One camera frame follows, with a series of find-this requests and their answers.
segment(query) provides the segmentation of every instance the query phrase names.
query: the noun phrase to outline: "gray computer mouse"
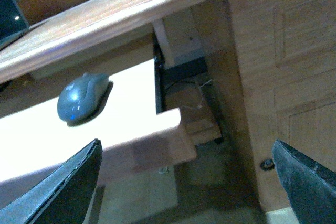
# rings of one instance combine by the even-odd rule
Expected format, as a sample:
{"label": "gray computer mouse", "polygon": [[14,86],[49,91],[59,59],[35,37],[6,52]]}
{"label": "gray computer mouse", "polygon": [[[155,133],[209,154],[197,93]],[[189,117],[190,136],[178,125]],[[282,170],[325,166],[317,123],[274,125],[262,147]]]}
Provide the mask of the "gray computer mouse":
{"label": "gray computer mouse", "polygon": [[90,117],[97,110],[108,86],[109,76],[103,73],[85,73],[70,82],[58,98],[59,118],[68,123],[76,123]]}

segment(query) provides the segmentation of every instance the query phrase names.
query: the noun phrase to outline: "floor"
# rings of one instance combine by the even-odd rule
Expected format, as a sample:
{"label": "floor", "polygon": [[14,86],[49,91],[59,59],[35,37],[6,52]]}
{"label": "floor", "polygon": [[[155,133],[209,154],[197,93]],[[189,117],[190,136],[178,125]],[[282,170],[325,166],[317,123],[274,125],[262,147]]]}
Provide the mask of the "floor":
{"label": "floor", "polygon": [[206,87],[223,142],[197,146],[194,161],[97,188],[84,224],[298,224],[291,209],[263,213],[221,121],[213,87]]}

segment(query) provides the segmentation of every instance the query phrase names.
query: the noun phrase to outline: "blue light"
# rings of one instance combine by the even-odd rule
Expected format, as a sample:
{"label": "blue light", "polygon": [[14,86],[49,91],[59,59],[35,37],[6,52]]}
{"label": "blue light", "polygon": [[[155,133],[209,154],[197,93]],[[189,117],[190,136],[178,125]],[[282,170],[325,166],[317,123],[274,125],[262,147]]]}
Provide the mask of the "blue light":
{"label": "blue light", "polygon": [[74,101],[76,101],[77,98],[78,98],[78,95],[77,95],[77,94],[73,94],[71,98],[72,98]]}

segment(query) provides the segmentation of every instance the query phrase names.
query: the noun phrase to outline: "cabinet knob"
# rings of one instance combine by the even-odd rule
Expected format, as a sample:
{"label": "cabinet knob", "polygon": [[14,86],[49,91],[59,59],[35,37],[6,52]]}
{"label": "cabinet knob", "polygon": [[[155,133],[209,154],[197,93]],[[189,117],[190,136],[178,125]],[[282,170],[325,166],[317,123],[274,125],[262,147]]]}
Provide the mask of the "cabinet knob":
{"label": "cabinet knob", "polygon": [[269,159],[264,160],[260,164],[260,168],[264,171],[273,170],[274,169],[273,159],[269,158]]}

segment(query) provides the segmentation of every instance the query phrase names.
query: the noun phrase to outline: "white cable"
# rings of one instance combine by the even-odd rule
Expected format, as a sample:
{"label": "white cable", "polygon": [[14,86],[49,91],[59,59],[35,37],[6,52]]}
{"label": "white cable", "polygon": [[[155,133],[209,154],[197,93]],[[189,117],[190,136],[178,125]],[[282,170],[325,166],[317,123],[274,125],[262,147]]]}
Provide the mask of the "white cable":
{"label": "white cable", "polygon": [[202,84],[201,86],[199,85],[199,82],[198,82],[198,80],[197,80],[196,77],[194,77],[194,80],[195,80],[195,85],[197,85],[198,90],[199,90],[199,92],[200,92],[200,95],[201,95],[201,97],[202,97],[202,98],[201,98],[201,101],[199,102],[199,104],[197,105],[197,107],[190,107],[190,106],[182,105],[181,108],[186,108],[186,109],[190,109],[190,110],[199,110],[199,109],[202,108],[202,103],[203,103],[203,101],[204,101],[204,96],[203,96],[203,93],[202,93],[201,88],[202,88],[203,86],[207,85],[208,83],[212,82],[213,80],[210,79],[210,80],[208,80],[206,83]]}

